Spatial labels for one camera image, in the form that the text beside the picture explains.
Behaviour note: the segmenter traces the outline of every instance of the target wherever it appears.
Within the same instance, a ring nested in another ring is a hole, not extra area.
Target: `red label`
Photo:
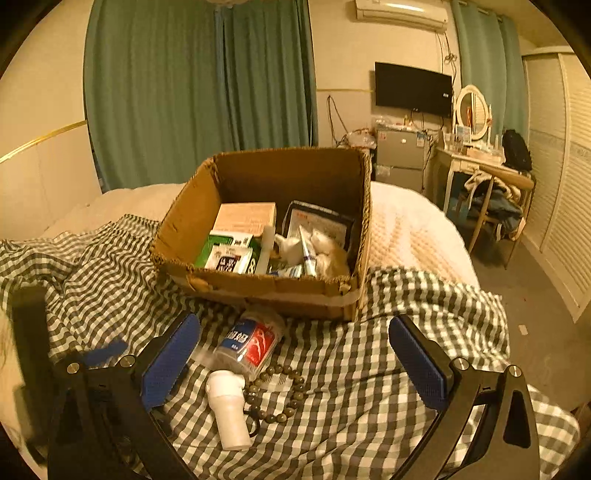
[[[274,339],[275,335],[269,327],[257,323],[252,336],[246,344],[245,357],[255,367],[258,367],[265,358],[269,348],[271,348]]]

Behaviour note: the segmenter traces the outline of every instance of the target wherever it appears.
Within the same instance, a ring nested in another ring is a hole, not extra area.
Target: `white plastic bottle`
[[[217,430],[224,450],[247,450],[251,438],[244,418],[244,377],[228,370],[209,374],[205,390],[216,417]]]

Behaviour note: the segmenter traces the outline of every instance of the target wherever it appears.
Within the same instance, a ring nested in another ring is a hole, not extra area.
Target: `metal screw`
[[[80,364],[74,362],[74,363],[68,365],[68,368],[66,368],[66,371],[69,374],[75,374],[79,369],[80,369]]]
[[[468,367],[470,366],[470,364],[468,363],[468,360],[460,357],[460,358],[456,358],[453,361],[453,366],[456,367],[458,370],[468,370]]]
[[[124,368],[132,367],[135,363],[135,357],[133,355],[125,355],[120,361],[119,365]]]
[[[511,375],[513,375],[514,377],[520,377],[521,376],[521,368],[519,368],[517,365],[511,365],[509,367],[509,373]]]

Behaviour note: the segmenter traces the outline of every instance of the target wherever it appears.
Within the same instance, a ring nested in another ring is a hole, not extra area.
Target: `ceiling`
[[[472,0],[482,8],[506,15],[515,22],[517,31],[536,47],[568,45],[552,21],[530,0]]]

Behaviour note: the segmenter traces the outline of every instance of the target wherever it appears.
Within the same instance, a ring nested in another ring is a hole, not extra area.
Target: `floor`
[[[465,240],[472,235],[472,229],[459,231]],[[591,400],[591,326],[573,323],[550,279],[522,244],[505,269],[502,256],[511,246],[481,232],[472,253],[480,286],[503,297],[511,362],[523,369],[529,384],[572,410]]]

